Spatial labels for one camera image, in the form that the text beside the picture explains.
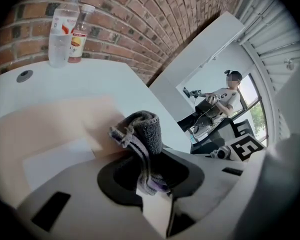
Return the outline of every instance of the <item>white table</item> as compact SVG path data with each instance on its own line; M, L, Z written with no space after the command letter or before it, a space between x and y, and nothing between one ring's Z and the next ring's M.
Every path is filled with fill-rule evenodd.
M26 70L33 75L18 83L17 76ZM176 121L125 63L101 59L83 59L53 68L43 61L19 67L0 75L0 118L26 107L71 98L113 96L117 109L125 116L148 110L160 118L165 145L190 152L191 142Z

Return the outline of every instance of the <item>person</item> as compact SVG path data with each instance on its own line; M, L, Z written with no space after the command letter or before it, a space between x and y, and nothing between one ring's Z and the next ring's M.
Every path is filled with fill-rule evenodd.
M240 102L238 86L241 80L240 72L232 71L226 75L228 88L221 88L212 93L190 92L190 95L195 98L205 97L206 99L195 107L195 113L178 122L181 129L185 132L195 126L193 132L197 133L199 128L207 130L208 126L220 122L222 118L231 116L234 108Z

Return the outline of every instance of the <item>tree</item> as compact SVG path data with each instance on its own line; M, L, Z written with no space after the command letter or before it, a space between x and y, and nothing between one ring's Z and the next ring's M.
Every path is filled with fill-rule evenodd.
M250 109L253 119L255 134L257 135L260 130L264 130L266 127L265 116L261 108L260 102L258 102L253 108Z

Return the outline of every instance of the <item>white bottle cap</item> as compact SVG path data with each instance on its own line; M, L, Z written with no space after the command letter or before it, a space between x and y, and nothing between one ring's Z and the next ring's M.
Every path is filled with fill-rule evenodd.
M82 6L82 11L85 11L87 13L93 13L95 11L95 7L90 4L84 4Z

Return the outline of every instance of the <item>paper sheet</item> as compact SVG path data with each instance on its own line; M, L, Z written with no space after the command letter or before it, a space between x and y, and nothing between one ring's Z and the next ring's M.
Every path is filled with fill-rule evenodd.
M22 161L31 191L52 179L64 169L95 159L89 143L79 138Z

